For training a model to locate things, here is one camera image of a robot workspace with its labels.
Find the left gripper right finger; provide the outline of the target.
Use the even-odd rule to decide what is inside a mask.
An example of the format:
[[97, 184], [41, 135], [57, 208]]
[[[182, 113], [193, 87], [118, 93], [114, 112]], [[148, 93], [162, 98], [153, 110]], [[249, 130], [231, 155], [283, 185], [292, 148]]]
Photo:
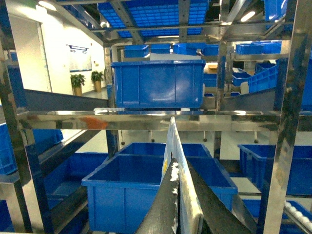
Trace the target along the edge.
[[229, 173], [215, 159], [187, 157], [195, 191], [203, 210], [203, 234], [250, 234], [251, 231], [232, 213], [238, 188]]

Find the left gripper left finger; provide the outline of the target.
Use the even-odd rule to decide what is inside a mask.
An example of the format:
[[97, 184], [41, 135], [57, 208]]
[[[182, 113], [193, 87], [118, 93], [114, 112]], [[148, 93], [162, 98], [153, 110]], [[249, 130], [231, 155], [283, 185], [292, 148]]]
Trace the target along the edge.
[[136, 234], [175, 234], [178, 228], [179, 168], [172, 159], [152, 206]]

